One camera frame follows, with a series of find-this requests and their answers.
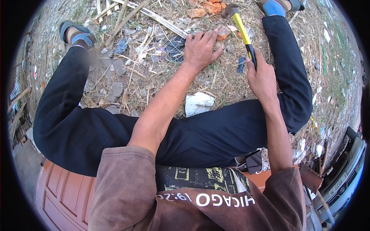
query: blue sock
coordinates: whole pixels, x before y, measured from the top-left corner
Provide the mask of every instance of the blue sock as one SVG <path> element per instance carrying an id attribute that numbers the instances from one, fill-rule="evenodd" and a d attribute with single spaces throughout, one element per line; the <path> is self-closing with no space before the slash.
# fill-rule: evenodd
<path id="1" fill-rule="evenodd" d="M 267 16 L 276 14 L 285 17 L 284 8 L 274 0 L 268 0 L 267 3 L 263 4 L 262 9 L 265 11 Z"/>

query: hammer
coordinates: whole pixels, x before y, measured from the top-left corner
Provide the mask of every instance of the hammer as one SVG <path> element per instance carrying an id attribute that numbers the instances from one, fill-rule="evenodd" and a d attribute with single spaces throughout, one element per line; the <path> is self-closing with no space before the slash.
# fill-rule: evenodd
<path id="1" fill-rule="evenodd" d="M 238 7 L 244 7 L 245 8 L 245 6 L 243 6 L 243 5 L 232 3 L 232 4 L 229 4 L 229 5 L 226 6 L 225 11 L 223 11 L 221 13 L 221 16 L 223 18 L 232 17 L 232 19 L 234 20 L 234 22 L 235 22 L 236 26 L 238 27 L 240 33 L 242 34 L 242 38 L 243 38 L 245 47 L 247 48 L 249 58 L 252 60 L 252 62 L 255 65 L 255 68 L 257 70 L 257 61 L 256 61 L 256 56 L 254 54 L 254 49 L 253 49 L 252 44 L 250 42 L 249 36 L 248 36 L 247 32 L 245 31 L 245 27 L 243 25 L 243 22 L 242 22 L 242 20 L 239 16 Z"/>

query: forearm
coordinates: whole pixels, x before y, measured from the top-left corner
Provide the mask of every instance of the forearm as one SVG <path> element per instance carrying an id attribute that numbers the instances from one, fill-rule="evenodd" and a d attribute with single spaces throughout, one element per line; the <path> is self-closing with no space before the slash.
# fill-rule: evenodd
<path id="1" fill-rule="evenodd" d="M 263 105 L 271 174 L 292 167 L 292 147 L 278 98 Z"/>
<path id="2" fill-rule="evenodd" d="M 127 146 L 144 147 L 156 155 L 169 123 L 197 74 L 198 72 L 186 63 L 180 66 L 139 117 Z"/>

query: shirt sleeve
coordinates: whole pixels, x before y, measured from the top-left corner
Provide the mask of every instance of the shirt sleeve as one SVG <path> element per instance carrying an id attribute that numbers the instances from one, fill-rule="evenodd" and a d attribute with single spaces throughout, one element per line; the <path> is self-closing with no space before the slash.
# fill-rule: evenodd
<path id="1" fill-rule="evenodd" d="M 142 147 L 103 150 L 89 230 L 123 230 L 141 221 L 154 205 L 155 160 Z"/>
<path id="2" fill-rule="evenodd" d="M 291 167 L 271 175 L 263 194 L 287 222 L 302 230 L 303 209 L 298 174 L 298 169 Z"/>

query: left hand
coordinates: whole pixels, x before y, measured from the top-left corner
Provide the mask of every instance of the left hand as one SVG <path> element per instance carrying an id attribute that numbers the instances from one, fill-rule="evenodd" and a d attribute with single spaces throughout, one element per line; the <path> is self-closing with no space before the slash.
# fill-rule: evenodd
<path id="1" fill-rule="evenodd" d="M 213 45 L 217 38 L 218 30 L 198 31 L 193 39 L 193 34 L 188 34 L 185 43 L 184 64 L 194 68 L 198 73 L 203 68 L 214 62 L 223 52 L 223 46 L 213 52 Z"/>

